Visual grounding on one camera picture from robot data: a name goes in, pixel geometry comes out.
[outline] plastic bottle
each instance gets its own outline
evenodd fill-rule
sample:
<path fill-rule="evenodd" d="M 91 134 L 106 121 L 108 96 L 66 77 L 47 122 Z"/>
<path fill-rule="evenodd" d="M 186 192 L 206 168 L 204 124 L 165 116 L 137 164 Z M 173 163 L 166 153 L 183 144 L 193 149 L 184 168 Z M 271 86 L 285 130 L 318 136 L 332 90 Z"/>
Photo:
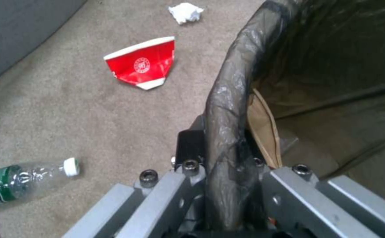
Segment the plastic bottle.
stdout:
<path fill-rule="evenodd" d="M 79 163 L 75 158 L 64 160 L 60 165 L 23 163 L 1 168 L 0 205 L 41 198 L 62 187 L 69 181 L 68 177 L 78 174 Z"/>

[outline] beige carpet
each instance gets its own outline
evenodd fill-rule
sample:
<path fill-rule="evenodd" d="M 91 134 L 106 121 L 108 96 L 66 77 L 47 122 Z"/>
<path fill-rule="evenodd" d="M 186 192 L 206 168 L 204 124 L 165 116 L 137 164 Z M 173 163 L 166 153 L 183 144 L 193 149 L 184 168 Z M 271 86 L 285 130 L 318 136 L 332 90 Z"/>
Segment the beige carpet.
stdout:
<path fill-rule="evenodd" d="M 236 33 L 261 0 L 195 0 L 205 9 L 179 26 L 182 1 L 89 0 L 33 53 L 0 77 L 0 167 L 82 160 L 79 179 L 43 199 L 0 212 L 5 238 L 60 237 L 117 182 L 170 169 L 177 133 L 202 113 Z M 145 92 L 114 79 L 102 57 L 175 36 L 166 83 Z"/>

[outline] gray metal bar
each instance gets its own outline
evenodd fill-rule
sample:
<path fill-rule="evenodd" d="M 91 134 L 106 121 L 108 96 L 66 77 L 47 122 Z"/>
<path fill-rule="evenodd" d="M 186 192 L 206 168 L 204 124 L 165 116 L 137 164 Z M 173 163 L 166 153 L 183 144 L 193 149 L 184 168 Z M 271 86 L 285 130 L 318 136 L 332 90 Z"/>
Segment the gray metal bar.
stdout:
<path fill-rule="evenodd" d="M 111 237 L 142 200 L 141 190 L 116 184 L 63 237 Z"/>
<path fill-rule="evenodd" d="M 177 230 L 196 195 L 185 175 L 166 173 L 125 223 L 117 238 L 161 237 L 169 230 Z"/>
<path fill-rule="evenodd" d="M 268 215 L 282 229 L 302 224 L 317 237 L 378 237 L 290 168 L 266 173 L 262 191 Z"/>
<path fill-rule="evenodd" d="M 385 200 L 343 175 L 320 182 L 316 188 L 379 236 L 385 237 Z"/>

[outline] gray wall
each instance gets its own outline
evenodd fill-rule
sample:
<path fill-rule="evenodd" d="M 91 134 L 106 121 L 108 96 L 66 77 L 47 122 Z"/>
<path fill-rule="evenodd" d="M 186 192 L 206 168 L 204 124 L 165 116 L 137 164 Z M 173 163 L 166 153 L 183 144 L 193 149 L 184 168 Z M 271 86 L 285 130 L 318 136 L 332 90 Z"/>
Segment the gray wall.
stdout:
<path fill-rule="evenodd" d="M 86 0 L 0 0 L 0 74 L 34 50 Z"/>

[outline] hex bolt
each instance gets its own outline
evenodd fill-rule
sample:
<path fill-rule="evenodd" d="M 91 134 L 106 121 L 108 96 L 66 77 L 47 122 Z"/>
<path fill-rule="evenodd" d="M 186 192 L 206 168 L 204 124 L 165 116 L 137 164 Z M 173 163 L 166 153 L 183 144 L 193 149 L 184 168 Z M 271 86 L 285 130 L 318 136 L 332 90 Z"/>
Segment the hex bolt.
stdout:
<path fill-rule="evenodd" d="M 292 166 L 292 171 L 294 171 L 294 173 L 296 173 L 306 181 L 309 181 L 311 175 L 313 174 L 310 167 L 305 164 L 295 164 L 294 166 Z"/>
<path fill-rule="evenodd" d="M 200 165 L 196 160 L 186 160 L 182 163 L 182 173 L 185 176 L 197 175 L 200 171 Z"/>
<path fill-rule="evenodd" d="M 153 188 L 159 182 L 159 175 L 153 169 L 147 169 L 139 175 L 139 183 L 144 188 Z"/>

